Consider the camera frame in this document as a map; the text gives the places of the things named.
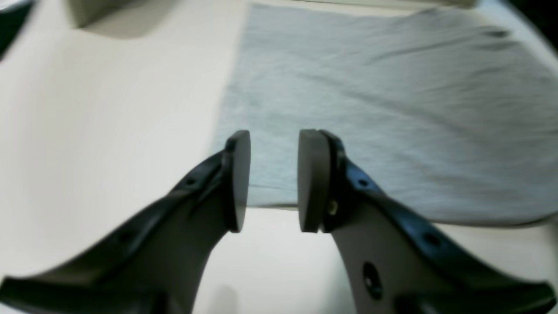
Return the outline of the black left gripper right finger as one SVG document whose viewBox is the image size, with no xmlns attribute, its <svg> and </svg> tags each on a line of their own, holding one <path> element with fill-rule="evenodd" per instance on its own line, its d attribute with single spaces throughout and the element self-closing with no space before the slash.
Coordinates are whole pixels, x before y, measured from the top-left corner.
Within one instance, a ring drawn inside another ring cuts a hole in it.
<svg viewBox="0 0 558 314">
<path fill-rule="evenodd" d="M 475 258 L 395 201 L 326 130 L 301 130 L 299 224 L 330 234 L 359 314 L 547 314 L 546 282 L 519 280 Z"/>
</svg>

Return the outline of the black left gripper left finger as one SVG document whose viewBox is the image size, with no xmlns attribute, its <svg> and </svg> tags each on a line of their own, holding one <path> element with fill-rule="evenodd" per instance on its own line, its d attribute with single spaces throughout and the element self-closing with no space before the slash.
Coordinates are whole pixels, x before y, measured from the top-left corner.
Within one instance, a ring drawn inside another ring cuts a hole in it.
<svg viewBox="0 0 558 314">
<path fill-rule="evenodd" d="M 95 245 L 28 277 L 2 305 L 26 314 L 189 314 L 213 248 L 245 220 L 251 139 L 239 130 L 158 199 Z"/>
</svg>

